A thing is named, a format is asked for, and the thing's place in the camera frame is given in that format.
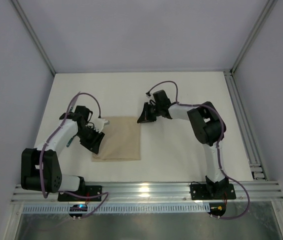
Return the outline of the beige cloth napkin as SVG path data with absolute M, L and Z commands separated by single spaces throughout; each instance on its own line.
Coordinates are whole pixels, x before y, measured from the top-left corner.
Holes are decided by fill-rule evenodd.
M 127 162 L 141 160 L 141 125 L 135 116 L 108 116 L 98 154 L 92 162 Z

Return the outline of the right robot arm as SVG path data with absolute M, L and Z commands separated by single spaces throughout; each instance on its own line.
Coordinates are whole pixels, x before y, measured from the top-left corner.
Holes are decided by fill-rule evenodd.
M 153 94 L 153 99 L 143 104 L 138 124 L 152 123 L 157 117 L 190 122 L 196 139 L 203 145 L 207 172 L 205 187 L 212 199 L 221 198 L 229 186 L 229 179 L 223 172 L 221 141 L 226 125 L 210 101 L 202 104 L 171 102 L 164 90 Z

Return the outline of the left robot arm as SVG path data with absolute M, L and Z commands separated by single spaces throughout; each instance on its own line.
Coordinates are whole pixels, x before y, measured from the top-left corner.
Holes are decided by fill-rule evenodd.
M 105 136 L 103 129 L 109 121 L 98 117 L 90 121 L 93 112 L 78 105 L 74 111 L 59 117 L 57 129 L 35 148 L 26 148 L 21 154 L 21 187 L 24 190 L 50 193 L 86 195 L 85 180 L 81 176 L 63 174 L 59 155 L 73 137 L 91 153 L 97 155 Z

